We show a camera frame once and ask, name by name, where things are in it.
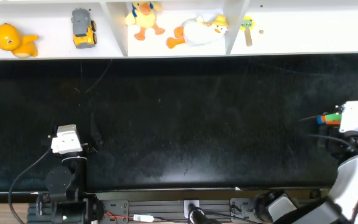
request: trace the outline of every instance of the black table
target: black table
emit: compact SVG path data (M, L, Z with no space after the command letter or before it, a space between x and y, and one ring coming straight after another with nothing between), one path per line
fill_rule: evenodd
M90 135L88 189L323 187L337 161L314 121L358 100L358 54L0 62L0 192L37 160L52 123ZM16 191L44 190L52 153Z

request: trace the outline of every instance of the plush duck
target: plush duck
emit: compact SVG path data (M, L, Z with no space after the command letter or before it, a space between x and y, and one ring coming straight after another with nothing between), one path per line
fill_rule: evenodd
M156 35L163 34L165 29L159 28L155 23L157 15L155 10L160 12L162 6L158 2L132 2L132 12L125 18L125 23L129 26L136 24L140 27L140 32L134 37L138 40L144 40L146 29L153 28Z
M11 51L18 58L38 56L34 44L37 39L37 35L22 35L10 24L0 25L0 49Z
M168 38L167 46L172 49L178 44L184 43L190 46L209 44L224 36L228 26L226 18L220 14L211 23L204 22L202 16L196 19L189 19L183 26L175 28L174 34L176 38Z

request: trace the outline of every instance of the blue vest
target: blue vest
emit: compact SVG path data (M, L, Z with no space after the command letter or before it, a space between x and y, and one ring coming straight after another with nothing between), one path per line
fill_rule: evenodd
M153 6L153 4L151 2L150 2L150 8L151 9L154 8L154 6ZM135 10L136 10L136 8L134 6L134 3L132 3L132 15L134 15L134 17L137 17L137 14L136 14Z

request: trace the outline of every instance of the wooden handle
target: wooden handle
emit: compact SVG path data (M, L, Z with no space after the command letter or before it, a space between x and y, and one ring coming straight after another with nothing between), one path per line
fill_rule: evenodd
M247 42L247 47L252 46L252 39L251 39L251 31L249 30L249 28L246 28L246 42Z

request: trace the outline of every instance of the yellow hat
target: yellow hat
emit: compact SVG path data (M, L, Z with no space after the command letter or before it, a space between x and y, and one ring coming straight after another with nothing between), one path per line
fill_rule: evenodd
M216 16L216 19L211 22L212 24L218 25L218 26L229 26L229 24L226 22L226 17L224 15L219 14Z

